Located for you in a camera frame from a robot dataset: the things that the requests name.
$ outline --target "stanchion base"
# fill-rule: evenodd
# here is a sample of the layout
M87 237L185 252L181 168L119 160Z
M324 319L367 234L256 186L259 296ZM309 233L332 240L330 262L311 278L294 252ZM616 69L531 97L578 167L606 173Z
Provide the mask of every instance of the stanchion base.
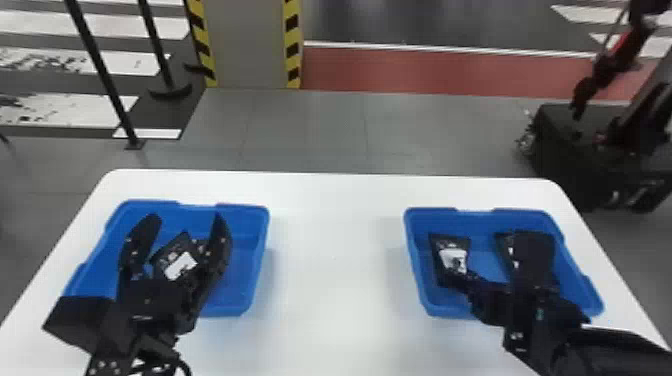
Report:
M175 78L175 86L173 87L167 87L163 83L159 85L161 86L147 89L149 91L149 95L151 95L154 99L181 99L191 94L191 83L182 79Z
M206 68L204 65L200 63L194 63L194 64L184 63L182 64L182 66L184 66L184 69L190 73L206 74L210 71L208 68Z
M124 147L124 150L142 150L143 147L145 147L145 144L147 143L147 140L138 140L135 144L132 144L131 141L128 141L128 144L126 144L126 147Z

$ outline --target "gray floor tile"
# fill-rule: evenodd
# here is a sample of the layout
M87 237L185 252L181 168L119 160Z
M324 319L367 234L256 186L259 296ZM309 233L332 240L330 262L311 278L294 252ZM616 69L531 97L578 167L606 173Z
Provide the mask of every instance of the gray floor tile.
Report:
M179 142L154 141L137 151L115 145L108 147L106 157L83 179L95 185L106 173L119 168L236 170L239 159L238 149L193 148Z
M509 98L378 95L367 97L365 111L372 154L457 153L513 140L526 125Z
M254 152L244 150L238 168L243 171L311 172L310 154L299 152Z
M17 192L0 196L0 318L14 305L87 196Z
M668 199L646 215L596 211L584 218L639 302L670 341L672 304L666 288L672 282L669 273L672 201Z
M80 192L91 190L83 178L116 141L15 138L0 144L0 187L19 192Z
M364 154L310 155L309 168L312 172L340 174L369 174L372 172L369 156Z
M307 142L313 154L367 152L363 96L314 92L306 96Z
M511 145L487 155L476 150L421 150L405 154L372 154L373 173L443 176L532 177L534 171Z
M305 150L309 109L304 102L302 92L260 92L254 101L243 148L276 152Z
M239 149L247 132L256 92L208 90L199 103L180 143L192 147Z

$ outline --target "white label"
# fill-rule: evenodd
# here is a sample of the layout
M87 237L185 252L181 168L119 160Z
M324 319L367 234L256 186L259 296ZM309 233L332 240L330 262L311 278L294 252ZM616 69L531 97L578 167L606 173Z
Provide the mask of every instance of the white label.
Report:
M192 269L196 265L198 265L198 263L191 257L191 254L189 254L189 252L184 252L174 263L170 264L170 266L163 271L163 274L165 274L171 281L174 281L181 276L182 273Z
M443 267L455 269L459 273L467 272L467 251L462 248L444 248L439 251Z

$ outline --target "black metal pole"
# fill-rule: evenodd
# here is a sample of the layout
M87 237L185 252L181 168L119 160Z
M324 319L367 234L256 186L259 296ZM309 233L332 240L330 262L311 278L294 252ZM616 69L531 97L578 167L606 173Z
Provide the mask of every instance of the black metal pole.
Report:
M147 33L149 34L149 40L152 42L152 48L154 49L154 55L156 55L156 60L159 62L159 67L161 68L161 75L163 76L163 81L166 86L172 88L175 86L175 80L173 80L173 75L170 72L170 67L168 66L168 60L166 60L166 55L163 53L163 45L159 39L159 33L156 31L156 25L154 24L154 17L152 16L152 10L147 3L147 0L138 0L138 5L140 6L140 13L142 13L142 19L145 20L145 26L147 27Z
M124 128L124 131L126 131L126 136L128 137L127 149L142 148L144 145L144 140L139 140L138 136L133 130L131 120L126 113L126 110L124 110L124 105L121 103L121 99L119 98L117 87L114 85L112 76L110 76L110 72L107 70L107 66L103 61L103 57L100 55L98 44L96 44L96 40L93 38L89 26L86 24L86 20L84 20L82 8L79 6L77 0L65 0L65 6L68 8L70 17L72 17L72 20L77 27L77 31L79 31L79 35L82 38L82 42L84 42L84 46L89 52L89 56L91 56L93 65L98 71L98 77L100 77L100 80L103 82L103 86L105 87L105 91L107 91L107 95L110 97L112 107L114 107L114 111L117 113L119 121L121 122L121 127Z
M161 89L149 89L149 93L157 99L174 99L186 97L191 93L191 83L182 82L184 79L181 79L178 83L177 77L173 76L172 72L170 71L166 54L163 52L161 39L159 39L159 33L156 31L156 24L154 24L152 9L149 7L147 0L138 0L138 6L140 7L142 19L145 21L147 34L149 34L149 41L152 43L152 49L154 50L156 60L159 62L161 76L163 77L163 83L165 85L165 87Z
M189 23L189 35L191 36L191 43L194 45L194 53L196 54L196 63L185 63L184 68L190 72L205 73L206 68L201 64L201 56L199 55L200 51L198 49L198 40L196 39L196 34L194 33L193 18L191 14L191 9L189 8L189 1L182 0L182 5L184 6L184 13L187 15L187 22Z

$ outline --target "red floor stripe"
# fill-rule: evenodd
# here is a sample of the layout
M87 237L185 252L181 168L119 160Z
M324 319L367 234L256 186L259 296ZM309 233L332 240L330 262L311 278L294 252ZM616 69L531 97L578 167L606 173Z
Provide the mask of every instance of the red floor stripe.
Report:
M620 77L596 99L628 100L655 62ZM329 91L571 98L587 59L347 48L304 50L302 88Z

